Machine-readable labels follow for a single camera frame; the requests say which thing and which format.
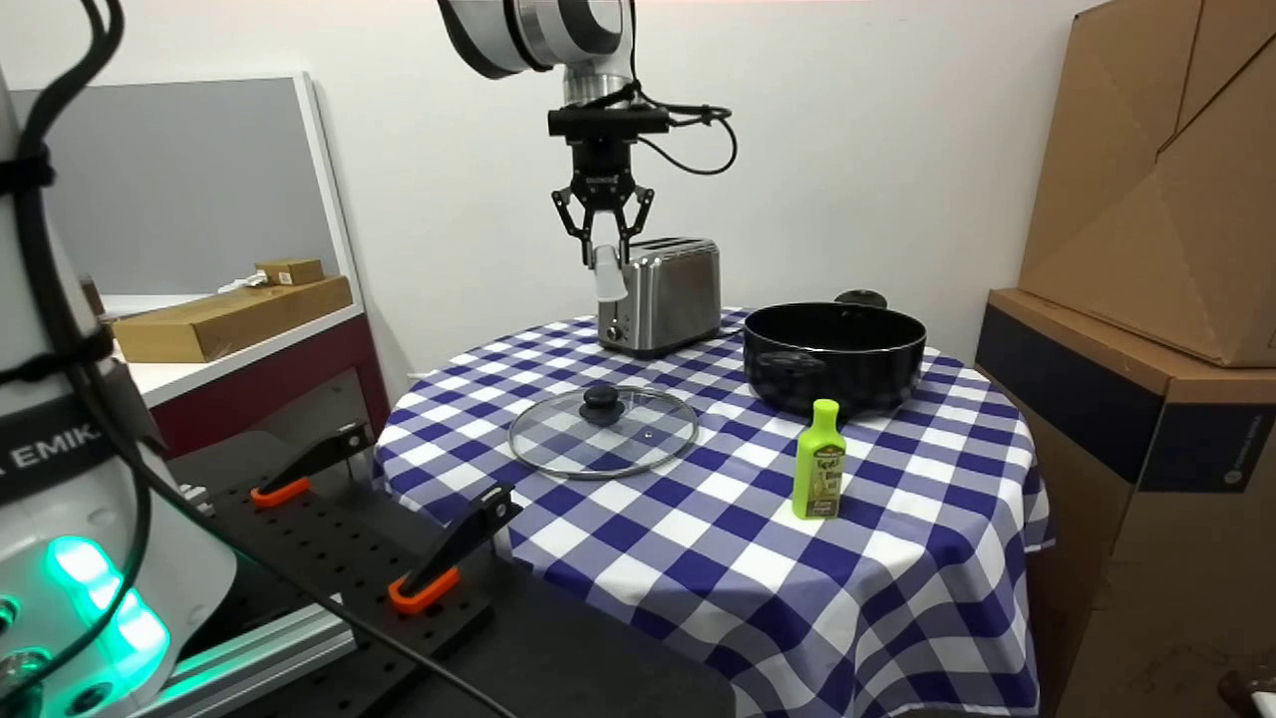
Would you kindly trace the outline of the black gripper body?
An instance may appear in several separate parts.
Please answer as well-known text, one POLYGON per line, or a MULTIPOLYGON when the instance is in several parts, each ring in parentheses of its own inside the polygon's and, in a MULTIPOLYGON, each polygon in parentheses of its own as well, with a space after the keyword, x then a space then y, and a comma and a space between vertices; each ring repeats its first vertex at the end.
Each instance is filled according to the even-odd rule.
POLYGON ((593 261, 600 231, 617 237, 617 256, 646 229, 653 191, 629 172, 629 136, 572 136, 572 184, 552 191, 561 231, 593 261))

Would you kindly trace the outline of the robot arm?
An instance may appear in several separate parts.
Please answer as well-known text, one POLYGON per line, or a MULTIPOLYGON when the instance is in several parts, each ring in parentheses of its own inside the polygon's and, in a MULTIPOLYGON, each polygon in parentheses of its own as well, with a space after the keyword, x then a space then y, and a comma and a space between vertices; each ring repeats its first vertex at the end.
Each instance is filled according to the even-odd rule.
POLYGON ((653 191, 629 177, 629 147, 669 116, 640 95, 626 0, 437 0, 452 48, 485 82, 561 72, 546 131, 572 147, 572 184, 552 196, 584 264, 629 261, 653 191))

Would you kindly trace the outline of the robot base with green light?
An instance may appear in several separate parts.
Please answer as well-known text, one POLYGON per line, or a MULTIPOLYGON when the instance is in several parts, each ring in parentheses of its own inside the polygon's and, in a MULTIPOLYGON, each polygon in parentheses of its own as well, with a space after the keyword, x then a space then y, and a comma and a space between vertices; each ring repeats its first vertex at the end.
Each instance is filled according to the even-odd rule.
POLYGON ((45 220, 53 160, 0 95, 6 718, 178 718, 182 649, 235 586, 45 220))

